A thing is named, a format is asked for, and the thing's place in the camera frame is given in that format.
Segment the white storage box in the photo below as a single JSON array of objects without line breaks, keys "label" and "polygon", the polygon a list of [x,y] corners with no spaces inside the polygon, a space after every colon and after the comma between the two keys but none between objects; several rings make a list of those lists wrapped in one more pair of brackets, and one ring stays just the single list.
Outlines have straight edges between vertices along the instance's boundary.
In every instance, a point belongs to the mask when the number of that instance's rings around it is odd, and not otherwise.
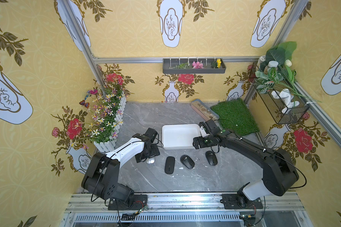
[{"label": "white storage box", "polygon": [[165,150],[195,149],[193,139],[201,136],[197,124],[174,124],[162,127],[162,143]]}]

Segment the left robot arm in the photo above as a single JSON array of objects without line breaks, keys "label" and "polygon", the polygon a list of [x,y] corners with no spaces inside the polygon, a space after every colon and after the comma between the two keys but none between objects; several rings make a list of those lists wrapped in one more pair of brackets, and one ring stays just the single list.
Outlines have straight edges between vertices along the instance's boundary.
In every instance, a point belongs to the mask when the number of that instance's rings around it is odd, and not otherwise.
[{"label": "left robot arm", "polygon": [[135,202],[134,190],[118,182],[119,171],[131,158],[141,163],[159,156],[160,151],[155,140],[159,140],[159,133],[148,128],[146,133],[133,135],[127,143],[113,151],[96,153],[84,175],[82,188],[97,198],[132,205]]}]

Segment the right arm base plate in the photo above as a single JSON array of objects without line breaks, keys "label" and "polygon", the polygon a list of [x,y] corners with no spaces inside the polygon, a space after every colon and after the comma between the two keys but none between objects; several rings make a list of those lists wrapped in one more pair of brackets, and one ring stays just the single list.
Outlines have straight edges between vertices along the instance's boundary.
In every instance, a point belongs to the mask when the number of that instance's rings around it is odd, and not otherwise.
[{"label": "right arm base plate", "polygon": [[222,194],[220,203],[223,204],[226,210],[236,209],[263,209],[263,203],[260,198],[250,201],[246,197],[238,194]]}]

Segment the black computer mouse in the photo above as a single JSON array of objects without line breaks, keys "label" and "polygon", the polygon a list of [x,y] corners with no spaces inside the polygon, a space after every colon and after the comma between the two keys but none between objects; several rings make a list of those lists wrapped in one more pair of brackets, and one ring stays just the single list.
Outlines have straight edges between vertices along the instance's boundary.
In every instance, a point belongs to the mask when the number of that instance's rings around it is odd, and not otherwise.
[{"label": "black computer mouse", "polygon": [[175,167],[175,157],[167,157],[165,162],[165,168],[164,171],[166,174],[171,175],[174,172]]}]

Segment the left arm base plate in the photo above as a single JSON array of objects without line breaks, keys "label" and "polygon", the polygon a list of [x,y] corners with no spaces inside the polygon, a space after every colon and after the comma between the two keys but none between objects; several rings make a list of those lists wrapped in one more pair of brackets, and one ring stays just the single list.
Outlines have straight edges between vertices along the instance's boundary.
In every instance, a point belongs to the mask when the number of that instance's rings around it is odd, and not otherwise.
[{"label": "left arm base plate", "polygon": [[132,194],[125,200],[111,199],[108,205],[109,211],[130,211],[140,210],[147,205],[148,196],[146,194]]}]

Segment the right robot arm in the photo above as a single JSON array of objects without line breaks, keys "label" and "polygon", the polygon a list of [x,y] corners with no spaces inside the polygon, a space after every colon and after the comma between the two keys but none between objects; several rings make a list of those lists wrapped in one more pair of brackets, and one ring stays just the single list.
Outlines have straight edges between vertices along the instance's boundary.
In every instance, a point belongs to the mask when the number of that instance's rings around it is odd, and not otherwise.
[{"label": "right robot arm", "polygon": [[242,137],[233,136],[222,130],[217,134],[193,138],[196,149],[220,146],[234,150],[255,162],[262,169],[262,178],[248,183],[238,191],[245,203],[257,198],[275,195],[283,196],[298,180],[299,175],[288,152],[258,145]]}]

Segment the silver computer mouse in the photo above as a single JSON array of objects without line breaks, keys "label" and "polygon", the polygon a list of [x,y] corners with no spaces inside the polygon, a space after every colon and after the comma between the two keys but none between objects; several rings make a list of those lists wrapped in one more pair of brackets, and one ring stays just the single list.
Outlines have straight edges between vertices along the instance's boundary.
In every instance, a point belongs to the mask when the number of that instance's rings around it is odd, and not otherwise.
[{"label": "silver computer mouse", "polygon": [[155,162],[155,157],[148,158],[148,159],[146,160],[146,163],[147,163],[147,164],[153,164],[154,162]]}]

